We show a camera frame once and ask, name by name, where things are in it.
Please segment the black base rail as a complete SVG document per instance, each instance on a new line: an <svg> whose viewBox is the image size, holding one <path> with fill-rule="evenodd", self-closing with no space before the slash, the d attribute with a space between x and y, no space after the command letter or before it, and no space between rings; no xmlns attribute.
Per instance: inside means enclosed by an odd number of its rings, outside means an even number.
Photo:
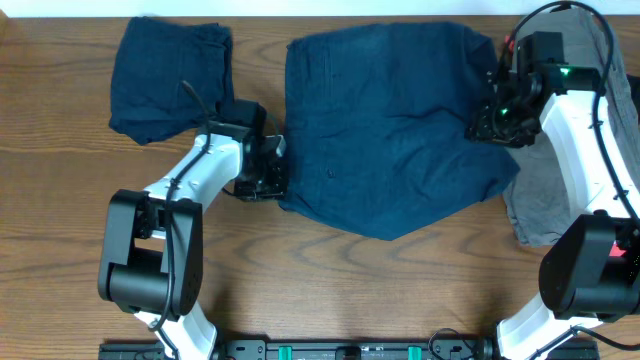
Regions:
<svg viewBox="0 0 640 360"><path fill-rule="evenodd" d="M271 342L235 340L217 345L213 360L434 360L434 359L506 359L499 358L489 339L462 340L453 337L429 342ZM100 360L170 359L160 341L151 343L107 343L99 347ZM551 350L546 359L598 360L598 345L592 340L574 339Z"/></svg>

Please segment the folded dark navy shorts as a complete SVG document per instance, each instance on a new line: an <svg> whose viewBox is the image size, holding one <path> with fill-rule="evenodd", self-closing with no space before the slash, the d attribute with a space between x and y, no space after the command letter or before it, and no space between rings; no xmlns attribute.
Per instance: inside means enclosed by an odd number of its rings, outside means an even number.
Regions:
<svg viewBox="0 0 640 360"><path fill-rule="evenodd" d="M203 110L182 83L210 109L231 103L232 46L231 30L216 23L132 18L115 58L109 127L146 145L200 126Z"/></svg>

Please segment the coral red garment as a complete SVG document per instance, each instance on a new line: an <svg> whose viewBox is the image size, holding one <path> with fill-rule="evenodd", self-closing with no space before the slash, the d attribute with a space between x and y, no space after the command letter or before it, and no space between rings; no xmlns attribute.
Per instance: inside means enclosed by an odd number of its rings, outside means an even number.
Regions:
<svg viewBox="0 0 640 360"><path fill-rule="evenodd" d="M514 38L510 35L506 35L504 38L504 50L508 54L512 54L514 52Z"/></svg>

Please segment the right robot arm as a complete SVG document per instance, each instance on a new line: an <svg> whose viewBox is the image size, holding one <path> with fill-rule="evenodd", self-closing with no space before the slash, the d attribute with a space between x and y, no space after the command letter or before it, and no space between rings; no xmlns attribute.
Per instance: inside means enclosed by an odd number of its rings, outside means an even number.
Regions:
<svg viewBox="0 0 640 360"><path fill-rule="evenodd" d="M559 32L523 37L514 56L465 136L520 148L545 134L574 221L544 256L538 293L498 324L494 355L546 359L562 348L576 358L567 340L639 312L639 191L612 133L604 73L568 64Z"/></svg>

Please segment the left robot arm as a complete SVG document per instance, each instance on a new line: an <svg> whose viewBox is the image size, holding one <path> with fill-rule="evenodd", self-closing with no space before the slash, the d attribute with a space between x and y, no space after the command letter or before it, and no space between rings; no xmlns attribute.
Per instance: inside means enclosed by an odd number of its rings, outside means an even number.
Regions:
<svg viewBox="0 0 640 360"><path fill-rule="evenodd" d="M230 196L245 202L284 197L286 141L264 135L266 119L266 110L247 100L206 109L192 149L171 171L142 191L112 196L98 292L157 340L103 344L100 358L215 358L217 329L198 302L203 217L228 184Z"/></svg>

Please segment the dark blue shorts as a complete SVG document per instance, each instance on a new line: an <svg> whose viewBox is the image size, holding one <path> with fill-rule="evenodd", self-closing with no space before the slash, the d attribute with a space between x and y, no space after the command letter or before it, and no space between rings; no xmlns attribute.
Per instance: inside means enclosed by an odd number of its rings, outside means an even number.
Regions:
<svg viewBox="0 0 640 360"><path fill-rule="evenodd" d="M489 37L451 22L292 41L282 209L391 241L501 194L517 163L464 136L496 66Z"/></svg>

